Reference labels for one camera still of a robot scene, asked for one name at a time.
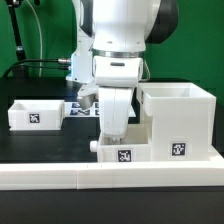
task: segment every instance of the white base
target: white base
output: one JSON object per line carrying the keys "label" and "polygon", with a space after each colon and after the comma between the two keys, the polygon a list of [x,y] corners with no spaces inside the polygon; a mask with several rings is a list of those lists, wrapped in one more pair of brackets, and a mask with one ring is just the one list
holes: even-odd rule
{"label": "white base", "polygon": [[0,190],[224,186],[224,160],[210,151],[203,162],[2,164]]}

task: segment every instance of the green wall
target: green wall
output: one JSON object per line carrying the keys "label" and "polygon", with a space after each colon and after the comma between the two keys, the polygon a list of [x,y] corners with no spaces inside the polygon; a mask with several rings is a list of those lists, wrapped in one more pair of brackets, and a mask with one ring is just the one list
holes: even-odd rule
{"label": "green wall", "polygon": [[[75,49],[71,0],[41,1],[44,58],[70,57]],[[224,105],[224,1],[178,0],[176,32],[162,45],[148,45],[146,59],[154,78],[183,78],[215,94]],[[39,34],[26,0],[16,10],[28,58],[39,57]],[[15,44],[5,1],[0,1],[0,74],[16,61]],[[44,71],[44,76],[65,76]]]}

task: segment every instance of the white container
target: white container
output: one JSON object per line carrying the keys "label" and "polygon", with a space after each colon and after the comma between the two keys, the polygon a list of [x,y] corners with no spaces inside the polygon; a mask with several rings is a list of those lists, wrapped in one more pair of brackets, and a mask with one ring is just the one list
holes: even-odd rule
{"label": "white container", "polygon": [[11,131],[60,130],[64,100],[15,100],[8,117]]}
{"label": "white container", "polygon": [[207,160],[216,97],[192,83],[142,83],[138,101],[151,125],[151,159]]}
{"label": "white container", "polygon": [[192,83],[140,83],[140,124],[91,144],[98,162],[209,161],[216,97]]}

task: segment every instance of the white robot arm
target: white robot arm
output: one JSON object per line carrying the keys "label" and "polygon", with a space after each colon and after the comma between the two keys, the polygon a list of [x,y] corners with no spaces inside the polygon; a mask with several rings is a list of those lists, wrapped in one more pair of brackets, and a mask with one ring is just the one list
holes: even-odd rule
{"label": "white robot arm", "polygon": [[[156,42],[157,39],[159,43],[172,34],[178,18],[173,15],[173,12],[178,14],[176,1],[73,0],[73,3],[76,12],[79,11],[76,14],[77,21],[80,21],[77,22],[78,38],[84,23],[87,30],[84,34],[92,35],[83,38],[89,38],[93,43],[93,55],[89,57],[89,45],[84,44],[86,47],[80,52],[78,46],[72,60],[73,73],[78,74],[75,67],[81,65],[80,71],[83,66],[89,67],[93,57],[92,70],[83,70],[77,78],[87,83],[79,91],[79,97],[83,99],[85,93],[92,94],[99,87],[101,132],[117,144],[125,136],[133,91],[143,74],[145,41]],[[82,45],[83,40],[78,40],[77,45],[80,43]],[[77,64],[77,53],[86,60],[86,66]]]}

